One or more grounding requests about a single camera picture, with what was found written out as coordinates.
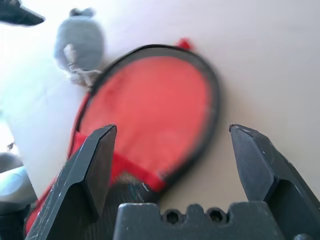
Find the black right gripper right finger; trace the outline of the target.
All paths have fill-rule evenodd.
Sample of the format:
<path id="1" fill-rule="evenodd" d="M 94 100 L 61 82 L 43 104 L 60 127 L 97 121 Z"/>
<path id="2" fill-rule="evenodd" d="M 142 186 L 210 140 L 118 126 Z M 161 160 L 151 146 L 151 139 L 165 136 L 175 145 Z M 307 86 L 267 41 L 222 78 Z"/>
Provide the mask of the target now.
<path id="1" fill-rule="evenodd" d="M 296 168 L 257 130 L 232 124 L 229 132 L 247 199 L 267 203 L 287 240 L 318 240 L 320 202 Z"/>

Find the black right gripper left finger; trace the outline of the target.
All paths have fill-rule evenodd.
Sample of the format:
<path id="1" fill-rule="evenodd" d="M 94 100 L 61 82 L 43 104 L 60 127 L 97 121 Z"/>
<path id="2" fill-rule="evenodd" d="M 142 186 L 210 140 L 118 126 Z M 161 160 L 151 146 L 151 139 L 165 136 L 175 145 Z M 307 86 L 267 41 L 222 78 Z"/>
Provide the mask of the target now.
<path id="1" fill-rule="evenodd" d="M 111 179 L 117 127 L 96 129 L 66 162 L 26 239 L 84 240 L 101 217 Z"/>

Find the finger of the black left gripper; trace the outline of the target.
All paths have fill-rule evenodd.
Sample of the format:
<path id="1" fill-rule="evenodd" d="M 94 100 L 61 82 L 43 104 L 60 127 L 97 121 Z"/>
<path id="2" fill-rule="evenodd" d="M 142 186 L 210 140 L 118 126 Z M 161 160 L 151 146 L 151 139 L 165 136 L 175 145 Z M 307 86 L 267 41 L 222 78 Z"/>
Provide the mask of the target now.
<path id="1" fill-rule="evenodd" d="M 0 0 L 0 22 L 14 26 L 33 27 L 45 18 L 24 7 L 20 0 Z"/>

